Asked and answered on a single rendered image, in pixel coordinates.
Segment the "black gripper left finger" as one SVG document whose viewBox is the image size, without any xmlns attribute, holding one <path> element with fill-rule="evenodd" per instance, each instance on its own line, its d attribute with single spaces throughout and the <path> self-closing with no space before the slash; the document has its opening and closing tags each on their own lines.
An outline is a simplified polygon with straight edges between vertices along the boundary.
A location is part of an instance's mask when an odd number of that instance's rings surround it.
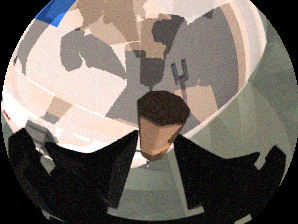
<svg viewBox="0 0 298 224">
<path fill-rule="evenodd" d="M 73 151 L 52 141 L 45 141 L 45 148 L 57 167 L 92 185 L 109 208 L 117 209 L 136 153 L 137 139 L 138 129 L 133 129 L 128 135 L 94 152 Z"/>
</svg>

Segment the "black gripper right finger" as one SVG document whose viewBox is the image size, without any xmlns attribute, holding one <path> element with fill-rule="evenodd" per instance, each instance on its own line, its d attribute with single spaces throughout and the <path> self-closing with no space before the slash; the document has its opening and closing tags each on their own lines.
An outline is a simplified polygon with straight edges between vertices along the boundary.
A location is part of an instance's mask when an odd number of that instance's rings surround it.
<svg viewBox="0 0 298 224">
<path fill-rule="evenodd" d="M 206 151 L 184 135 L 178 135 L 173 141 L 174 155 L 177 157 L 182 186 L 184 186 L 188 209 L 200 208 L 202 202 L 209 200 L 223 185 L 229 183 L 238 172 L 255 164 L 261 153 L 253 152 L 241 157 L 222 159 Z"/>
</svg>

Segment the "blue flat strip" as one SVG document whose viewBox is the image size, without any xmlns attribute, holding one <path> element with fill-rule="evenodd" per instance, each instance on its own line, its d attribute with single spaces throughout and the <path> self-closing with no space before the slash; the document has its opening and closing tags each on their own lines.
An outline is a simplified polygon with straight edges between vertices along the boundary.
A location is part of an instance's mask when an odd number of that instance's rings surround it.
<svg viewBox="0 0 298 224">
<path fill-rule="evenodd" d="M 35 16 L 35 20 L 41 20 L 41 22 L 52 24 L 52 26 L 57 28 L 74 2 L 76 2 L 76 0 L 51 0 L 51 2 Z"/>
</svg>

